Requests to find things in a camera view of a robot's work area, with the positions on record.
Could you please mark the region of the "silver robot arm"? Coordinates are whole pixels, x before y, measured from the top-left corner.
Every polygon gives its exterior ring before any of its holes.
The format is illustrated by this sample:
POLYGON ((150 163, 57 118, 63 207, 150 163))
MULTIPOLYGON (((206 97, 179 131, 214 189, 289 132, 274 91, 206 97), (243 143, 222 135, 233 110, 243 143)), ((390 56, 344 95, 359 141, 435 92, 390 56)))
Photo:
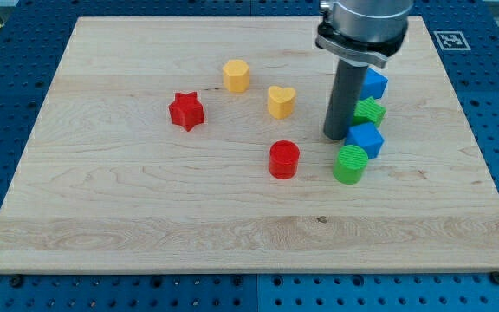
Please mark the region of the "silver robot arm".
POLYGON ((384 68, 400 50, 413 0, 327 0, 319 4, 322 21, 315 45, 338 58, 323 133, 347 136, 370 66, 384 68))

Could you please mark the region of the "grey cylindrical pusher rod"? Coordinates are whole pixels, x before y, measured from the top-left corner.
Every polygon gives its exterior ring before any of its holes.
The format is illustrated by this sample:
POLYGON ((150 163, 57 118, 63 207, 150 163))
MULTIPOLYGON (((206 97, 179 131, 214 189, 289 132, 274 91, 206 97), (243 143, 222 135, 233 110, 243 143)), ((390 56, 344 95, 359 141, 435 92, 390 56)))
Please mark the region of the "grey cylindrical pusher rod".
POLYGON ((323 124, 323 133, 329 139, 342 140, 347 136, 367 70, 367 65, 354 66, 342 59, 338 61, 323 124))

